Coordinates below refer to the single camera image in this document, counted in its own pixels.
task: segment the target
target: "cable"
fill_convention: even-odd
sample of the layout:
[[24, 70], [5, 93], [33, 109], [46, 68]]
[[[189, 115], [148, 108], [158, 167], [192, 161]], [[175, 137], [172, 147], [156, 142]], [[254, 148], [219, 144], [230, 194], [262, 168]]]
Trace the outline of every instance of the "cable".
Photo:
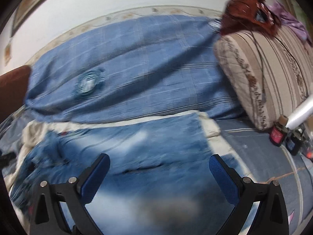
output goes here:
[[229, 11], [228, 11], [229, 6], [234, 6], [234, 3], [235, 3], [235, 2], [241, 2], [241, 3], [245, 4], [245, 5], [249, 8], [250, 13], [252, 14], [251, 8], [250, 8], [250, 6], [249, 6], [247, 3], [243, 2], [243, 1], [229, 0], [229, 1], [228, 1], [228, 4], [226, 5], [226, 8], [225, 8], [225, 14], [226, 14], [227, 16], [229, 16], [232, 20], [235, 20], [236, 22], [242, 24], [242, 25], [251, 33], [251, 36], [253, 37], [254, 44], [255, 44], [255, 47], [256, 47], [256, 49], [257, 49], [257, 51], [258, 51], [258, 54], [259, 54], [259, 57], [260, 57], [260, 61], [261, 61], [261, 71], [262, 71], [262, 102], [265, 103], [265, 102], [266, 102], [266, 94], [265, 94], [265, 87], [264, 87], [264, 60], [263, 60], [263, 57], [262, 57], [261, 52], [260, 52], [259, 47], [258, 47], [259, 43], [257, 42], [257, 40], [256, 40], [256, 38], [255, 38], [255, 36], [254, 36], [254, 34], [253, 34], [253, 32], [252, 32], [252, 30], [251, 30], [250, 28], [248, 28], [245, 24], [243, 24], [241, 21], [239, 21], [236, 17], [232, 16], [232, 15], [229, 13]]
[[308, 93], [309, 93], [308, 86], [306, 85], [306, 81], [304, 80], [304, 75], [303, 75], [303, 72], [302, 72], [302, 70], [301, 70], [301, 67], [300, 67], [298, 61], [297, 61], [297, 60], [295, 59], [295, 57], [290, 53], [290, 51], [287, 49], [287, 47], [285, 46], [285, 44], [284, 44], [280, 39], [278, 39], [276, 36], [274, 36], [274, 38], [280, 42], [280, 44], [286, 49], [286, 51], [289, 53], [289, 55], [291, 55], [291, 57], [292, 57], [292, 58], [294, 59], [294, 61], [297, 63], [297, 65], [298, 65], [298, 67], [299, 67], [299, 70], [300, 70], [300, 72], [301, 72], [301, 76], [302, 76], [302, 78], [303, 78], [304, 85], [306, 86], [306, 93], [308, 94]]

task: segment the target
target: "bed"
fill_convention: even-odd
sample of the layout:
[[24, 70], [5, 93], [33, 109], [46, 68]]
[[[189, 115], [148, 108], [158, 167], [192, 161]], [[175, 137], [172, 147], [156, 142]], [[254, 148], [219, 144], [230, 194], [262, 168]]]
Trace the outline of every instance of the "bed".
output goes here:
[[34, 185], [63, 183], [107, 153], [111, 169], [86, 206], [104, 234], [215, 234], [233, 209], [208, 168], [219, 154], [241, 176], [277, 179], [290, 234], [299, 232], [313, 208], [312, 162], [249, 122], [213, 54], [218, 15], [137, 8], [79, 26], [34, 55], [25, 109], [0, 139], [7, 154], [9, 136], [19, 135], [3, 176], [26, 229]]

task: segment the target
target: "brown cushion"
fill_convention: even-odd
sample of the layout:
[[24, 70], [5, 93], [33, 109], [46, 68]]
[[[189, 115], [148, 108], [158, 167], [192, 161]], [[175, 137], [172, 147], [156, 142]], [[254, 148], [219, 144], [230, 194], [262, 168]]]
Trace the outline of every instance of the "brown cushion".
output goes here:
[[261, 61], [249, 31], [223, 36], [215, 44], [223, 71], [254, 125], [265, 130], [280, 114], [290, 113], [306, 98], [313, 82], [312, 48], [300, 41], [287, 26], [278, 30], [275, 38], [254, 32], [264, 60], [266, 102], [262, 102]]
[[24, 65], [0, 76], [0, 123], [23, 105], [30, 72]]

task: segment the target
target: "pillowcase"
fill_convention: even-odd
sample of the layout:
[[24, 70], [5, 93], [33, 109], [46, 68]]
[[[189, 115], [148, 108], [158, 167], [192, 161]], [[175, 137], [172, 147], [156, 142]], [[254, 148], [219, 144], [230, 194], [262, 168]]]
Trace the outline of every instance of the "pillowcase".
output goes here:
[[263, 57], [263, 72], [249, 31], [221, 37], [214, 51], [249, 118], [259, 130], [265, 130], [272, 127], [280, 114], [289, 116], [310, 94], [313, 51], [288, 26], [282, 26], [275, 37], [253, 34]]

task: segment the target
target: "purple cloth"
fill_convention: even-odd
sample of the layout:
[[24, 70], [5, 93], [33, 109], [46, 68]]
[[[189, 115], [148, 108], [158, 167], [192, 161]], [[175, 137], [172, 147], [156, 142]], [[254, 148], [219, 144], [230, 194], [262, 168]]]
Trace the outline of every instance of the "purple cloth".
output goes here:
[[268, 8], [277, 17], [279, 17], [282, 25], [289, 26], [302, 42], [308, 41], [308, 43], [312, 46], [312, 40], [308, 31], [306, 30], [306, 27], [289, 12], [287, 12], [281, 3], [274, 1], [273, 5], [268, 6]]

